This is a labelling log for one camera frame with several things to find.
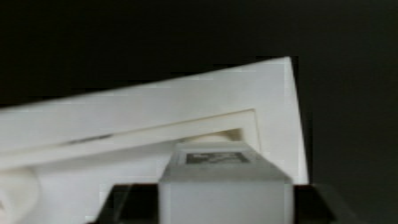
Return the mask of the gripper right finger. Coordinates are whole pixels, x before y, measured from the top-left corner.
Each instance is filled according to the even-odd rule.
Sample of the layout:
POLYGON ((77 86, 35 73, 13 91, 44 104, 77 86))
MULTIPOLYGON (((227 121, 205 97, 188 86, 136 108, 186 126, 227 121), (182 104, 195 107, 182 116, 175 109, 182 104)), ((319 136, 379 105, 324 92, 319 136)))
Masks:
POLYGON ((328 185, 294 186, 292 224, 363 224, 328 185))

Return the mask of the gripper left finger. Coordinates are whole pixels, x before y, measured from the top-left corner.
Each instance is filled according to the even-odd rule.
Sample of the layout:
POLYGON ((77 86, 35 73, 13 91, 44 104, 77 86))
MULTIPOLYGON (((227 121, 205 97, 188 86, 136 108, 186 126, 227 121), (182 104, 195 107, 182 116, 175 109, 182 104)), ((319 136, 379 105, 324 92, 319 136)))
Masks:
POLYGON ((97 217, 86 224, 159 224, 157 185, 117 184, 97 217))

